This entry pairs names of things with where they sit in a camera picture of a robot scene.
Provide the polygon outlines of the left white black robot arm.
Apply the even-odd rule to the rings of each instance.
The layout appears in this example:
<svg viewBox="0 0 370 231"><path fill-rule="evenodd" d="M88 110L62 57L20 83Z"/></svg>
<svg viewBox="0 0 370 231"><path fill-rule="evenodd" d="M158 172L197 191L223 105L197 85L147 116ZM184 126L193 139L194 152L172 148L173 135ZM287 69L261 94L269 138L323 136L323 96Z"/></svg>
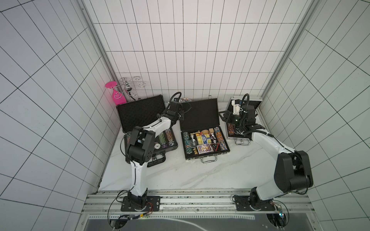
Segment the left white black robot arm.
<svg viewBox="0 0 370 231"><path fill-rule="evenodd" d="M179 98L169 102L157 120L143 127L136 126L126 147L126 157L132 167L132 189L128 192L129 202L144 208L147 204L146 170L155 150L155 138L170 129L183 113Z"/></svg>

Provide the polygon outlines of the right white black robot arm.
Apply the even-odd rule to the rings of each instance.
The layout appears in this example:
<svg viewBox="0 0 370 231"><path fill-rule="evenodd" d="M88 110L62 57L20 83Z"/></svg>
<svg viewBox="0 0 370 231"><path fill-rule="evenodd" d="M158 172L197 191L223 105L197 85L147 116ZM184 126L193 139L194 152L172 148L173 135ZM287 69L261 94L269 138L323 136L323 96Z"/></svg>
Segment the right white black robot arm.
<svg viewBox="0 0 370 231"><path fill-rule="evenodd" d="M242 99L231 98L227 109L219 112L227 125L229 137L240 140L240 145L249 145L254 141L275 160L273 178L250 192L248 201L253 208L289 192L303 195L314 184L308 154L283 144L256 122L261 102L245 94Z"/></svg>

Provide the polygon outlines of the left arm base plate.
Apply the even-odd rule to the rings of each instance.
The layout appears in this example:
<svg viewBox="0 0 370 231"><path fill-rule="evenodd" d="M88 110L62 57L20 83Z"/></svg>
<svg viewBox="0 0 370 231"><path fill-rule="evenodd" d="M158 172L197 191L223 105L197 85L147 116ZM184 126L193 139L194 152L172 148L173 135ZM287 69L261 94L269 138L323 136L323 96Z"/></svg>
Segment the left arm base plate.
<svg viewBox="0 0 370 231"><path fill-rule="evenodd" d="M122 212L157 212L160 210L160 196L125 196L121 203Z"/></svg>

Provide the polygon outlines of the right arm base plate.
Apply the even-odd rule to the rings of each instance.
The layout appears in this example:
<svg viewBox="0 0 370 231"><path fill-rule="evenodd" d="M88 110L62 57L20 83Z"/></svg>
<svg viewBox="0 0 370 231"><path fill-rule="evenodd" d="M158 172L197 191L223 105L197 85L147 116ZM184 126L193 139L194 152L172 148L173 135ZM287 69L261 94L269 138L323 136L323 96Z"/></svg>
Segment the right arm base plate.
<svg viewBox="0 0 370 231"><path fill-rule="evenodd" d="M237 211L275 211L275 206L271 201L261 201L250 196L234 195L232 201L236 205Z"/></svg>

